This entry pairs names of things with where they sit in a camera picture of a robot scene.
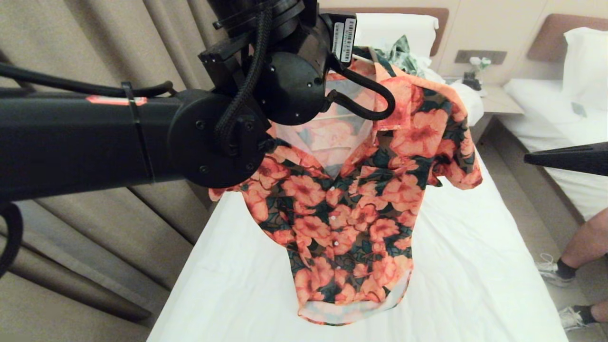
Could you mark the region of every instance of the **short-sleeved shirt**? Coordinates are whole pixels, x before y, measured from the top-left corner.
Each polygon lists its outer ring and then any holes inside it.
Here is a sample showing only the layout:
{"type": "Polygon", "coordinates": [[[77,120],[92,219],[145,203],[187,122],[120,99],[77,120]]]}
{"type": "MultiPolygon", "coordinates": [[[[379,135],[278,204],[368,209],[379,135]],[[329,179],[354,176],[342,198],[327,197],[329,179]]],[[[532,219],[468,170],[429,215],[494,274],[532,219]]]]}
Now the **short-sleeved shirt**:
{"type": "MultiPolygon", "coordinates": [[[[258,171],[210,190],[213,200],[227,190],[243,194],[252,218],[286,248],[298,315],[318,324],[395,307],[412,275],[412,231],[426,186],[440,186],[438,176],[461,189],[482,182],[455,91],[373,58],[351,69],[391,90],[397,106],[389,118],[372,122],[334,105],[304,125],[274,124],[278,147],[258,171]]],[[[330,74],[327,87],[386,108],[384,98],[340,75],[330,74]]]]}

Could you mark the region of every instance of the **curtain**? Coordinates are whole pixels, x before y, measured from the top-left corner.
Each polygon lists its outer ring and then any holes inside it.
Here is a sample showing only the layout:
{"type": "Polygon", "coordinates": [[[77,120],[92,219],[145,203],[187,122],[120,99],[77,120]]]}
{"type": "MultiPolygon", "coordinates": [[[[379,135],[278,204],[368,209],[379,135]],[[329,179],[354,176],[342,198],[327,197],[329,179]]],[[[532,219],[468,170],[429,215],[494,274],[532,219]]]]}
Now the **curtain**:
{"type": "MultiPolygon", "coordinates": [[[[225,37],[202,0],[0,0],[0,18],[3,61],[109,86],[210,89],[197,55],[225,37]]],[[[17,205],[24,243],[0,279],[0,340],[145,340],[211,210],[186,181],[17,205]]],[[[5,235],[0,222],[0,247],[5,235]]]]}

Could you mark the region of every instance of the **brown headboard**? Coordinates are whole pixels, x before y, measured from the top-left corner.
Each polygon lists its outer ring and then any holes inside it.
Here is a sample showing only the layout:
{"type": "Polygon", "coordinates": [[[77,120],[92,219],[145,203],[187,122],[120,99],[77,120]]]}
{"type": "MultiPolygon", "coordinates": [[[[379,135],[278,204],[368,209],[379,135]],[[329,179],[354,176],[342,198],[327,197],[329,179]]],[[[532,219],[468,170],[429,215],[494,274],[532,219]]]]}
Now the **brown headboard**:
{"type": "Polygon", "coordinates": [[[327,10],[338,10],[355,13],[402,13],[434,16],[435,18],[439,19],[439,29],[437,29],[435,42],[433,43],[433,47],[430,50],[431,56],[436,55],[437,51],[439,50],[441,37],[443,37],[443,32],[446,30],[447,18],[450,15],[450,10],[436,7],[349,7],[345,9],[327,10]]]}
{"type": "Polygon", "coordinates": [[[528,51],[528,58],[534,61],[564,61],[568,49],[564,33],[577,27],[607,31],[608,19],[566,14],[548,15],[528,51]]]}

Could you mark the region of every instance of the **shirt sleeve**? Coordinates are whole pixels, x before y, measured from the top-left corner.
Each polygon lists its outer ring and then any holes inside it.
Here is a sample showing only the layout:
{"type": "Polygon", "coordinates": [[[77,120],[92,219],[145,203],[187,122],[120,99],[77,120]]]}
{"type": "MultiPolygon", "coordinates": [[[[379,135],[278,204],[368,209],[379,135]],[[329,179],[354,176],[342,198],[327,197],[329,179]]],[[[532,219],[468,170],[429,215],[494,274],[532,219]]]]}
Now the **shirt sleeve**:
{"type": "Polygon", "coordinates": [[[466,111],[452,102],[452,112],[435,155],[429,184],[439,185],[438,176],[445,176],[459,189],[472,189],[482,182],[466,111]]]}

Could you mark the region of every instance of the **white sneaker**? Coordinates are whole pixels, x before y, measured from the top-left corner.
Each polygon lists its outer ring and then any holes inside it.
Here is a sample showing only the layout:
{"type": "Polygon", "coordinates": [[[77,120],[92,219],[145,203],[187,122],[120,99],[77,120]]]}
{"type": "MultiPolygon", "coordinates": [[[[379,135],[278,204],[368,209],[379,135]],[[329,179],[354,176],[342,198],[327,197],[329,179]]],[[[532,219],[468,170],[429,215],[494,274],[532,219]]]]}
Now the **white sneaker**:
{"type": "Polygon", "coordinates": [[[541,258],[545,262],[536,262],[535,264],[536,269],[543,279],[559,287],[567,287],[572,283],[574,277],[566,279],[558,275],[558,265],[556,262],[553,262],[553,256],[551,254],[541,253],[541,258]]]}
{"type": "Polygon", "coordinates": [[[581,315],[575,312],[571,306],[559,311],[559,320],[562,321],[562,327],[566,332],[589,327],[583,324],[581,315]]]}

